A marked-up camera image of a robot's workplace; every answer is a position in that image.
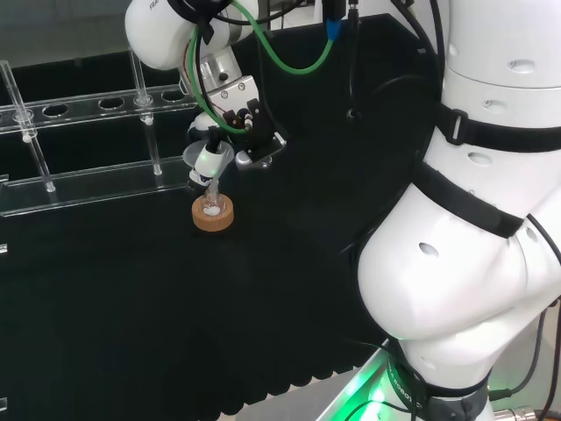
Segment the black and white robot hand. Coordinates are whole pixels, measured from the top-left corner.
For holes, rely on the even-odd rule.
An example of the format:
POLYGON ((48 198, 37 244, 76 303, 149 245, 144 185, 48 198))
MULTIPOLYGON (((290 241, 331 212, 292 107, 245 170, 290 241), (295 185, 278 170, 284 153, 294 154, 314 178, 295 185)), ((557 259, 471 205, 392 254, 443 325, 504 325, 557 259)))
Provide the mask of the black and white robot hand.
POLYGON ((230 163, 239 169, 267 168, 287 144, 287 136, 274 123, 251 76, 209 93, 212 109, 226 131, 207 113, 200 113, 188 128, 183 160, 190 167, 189 181, 200 188, 219 179, 230 163))

